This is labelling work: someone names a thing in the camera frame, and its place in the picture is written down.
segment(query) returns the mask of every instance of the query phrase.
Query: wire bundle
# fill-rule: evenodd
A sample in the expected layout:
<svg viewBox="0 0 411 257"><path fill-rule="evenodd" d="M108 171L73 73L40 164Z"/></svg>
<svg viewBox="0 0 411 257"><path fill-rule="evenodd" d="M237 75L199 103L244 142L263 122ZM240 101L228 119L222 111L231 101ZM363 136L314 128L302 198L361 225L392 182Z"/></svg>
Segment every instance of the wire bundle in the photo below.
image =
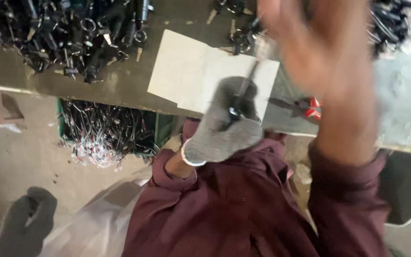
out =
<svg viewBox="0 0 411 257"><path fill-rule="evenodd" d="M78 162L119 168L127 154L156 153L156 113L81 100L61 99L60 104L63 139Z"/></svg>

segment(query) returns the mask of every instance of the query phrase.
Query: glove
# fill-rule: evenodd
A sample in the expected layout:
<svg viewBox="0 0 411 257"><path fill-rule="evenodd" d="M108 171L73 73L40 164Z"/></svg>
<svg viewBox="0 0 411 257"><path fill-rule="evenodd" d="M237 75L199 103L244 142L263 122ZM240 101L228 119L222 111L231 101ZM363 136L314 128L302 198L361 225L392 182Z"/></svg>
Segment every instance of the glove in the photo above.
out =
<svg viewBox="0 0 411 257"><path fill-rule="evenodd" d="M212 103L194 136L182 146L183 160L191 166L225 161L235 152L249 148L263 137L254 106L256 85L251 82L239 108L245 118L231 122L229 108L245 78L230 77L218 85Z"/></svg>
<svg viewBox="0 0 411 257"><path fill-rule="evenodd" d="M43 188L31 187L15 201L0 228L0 257L36 257L54 226L56 198Z"/></svg>

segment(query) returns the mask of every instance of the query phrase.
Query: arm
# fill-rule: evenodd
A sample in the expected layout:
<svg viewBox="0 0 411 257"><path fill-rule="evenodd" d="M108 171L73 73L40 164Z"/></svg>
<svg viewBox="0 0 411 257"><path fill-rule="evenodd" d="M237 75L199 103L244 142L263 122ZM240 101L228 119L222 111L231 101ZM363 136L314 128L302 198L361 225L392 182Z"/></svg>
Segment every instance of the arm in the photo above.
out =
<svg viewBox="0 0 411 257"><path fill-rule="evenodd" d="M243 78L230 78L221 82L197 131L184 143L181 153L163 149L157 155L152 178L134 207L127 240L135 240L141 231L159 229L182 194L195 190L198 179L195 168L205 162L226 160L238 150L259 142L262 130L258 122L242 118L231 124L229 105L242 81ZM250 117L254 114L256 86L252 84L247 91L246 110Z"/></svg>
<svg viewBox="0 0 411 257"><path fill-rule="evenodd" d="M366 22L367 0L311 0L313 18L299 1L259 0L263 22L280 44L291 80L323 100L312 162L309 210L321 256L385 256L375 157L378 132Z"/></svg>

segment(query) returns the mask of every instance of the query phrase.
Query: metal workbench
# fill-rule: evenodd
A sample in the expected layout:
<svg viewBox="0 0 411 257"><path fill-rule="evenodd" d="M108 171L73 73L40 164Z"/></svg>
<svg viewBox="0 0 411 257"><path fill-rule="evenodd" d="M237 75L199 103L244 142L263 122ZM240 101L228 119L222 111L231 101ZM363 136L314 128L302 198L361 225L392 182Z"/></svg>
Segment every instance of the metal workbench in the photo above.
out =
<svg viewBox="0 0 411 257"><path fill-rule="evenodd" d="M55 69L60 67L34 74L15 52L0 49L0 89L198 117L200 114L179 109L176 103L147 92L163 31L169 29L212 47L229 46L226 36L234 15L223 10L212 24L206 25L211 1L155 1L153 5L155 13L151 15L146 28L149 44L144 49L140 62L136 62L134 54L124 62L102 68L98 79L103 79L104 82L85 84L81 76L74 81L55 73ZM248 16L238 17L237 28L246 20ZM377 89L382 102L382 126L378 144L385 148L411 152L411 55L399 53L394 61L380 60L374 64ZM271 98L277 99L278 96L293 99L302 96L302 93L289 83L282 65ZM292 110L281 107L276 101L269 102L263 126L308 136L315 136L318 130L317 125L302 117L295 117Z"/></svg>

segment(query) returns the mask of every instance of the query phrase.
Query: wrist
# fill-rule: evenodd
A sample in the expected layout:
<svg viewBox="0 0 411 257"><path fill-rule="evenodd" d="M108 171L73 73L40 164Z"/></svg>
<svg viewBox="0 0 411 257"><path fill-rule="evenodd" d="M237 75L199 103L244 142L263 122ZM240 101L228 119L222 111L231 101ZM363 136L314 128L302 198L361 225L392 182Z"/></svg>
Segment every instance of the wrist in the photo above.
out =
<svg viewBox="0 0 411 257"><path fill-rule="evenodd" d="M183 161L182 155L177 153L166 162L164 170L168 174L175 177L187 178L195 170L195 167L188 165L185 161Z"/></svg>

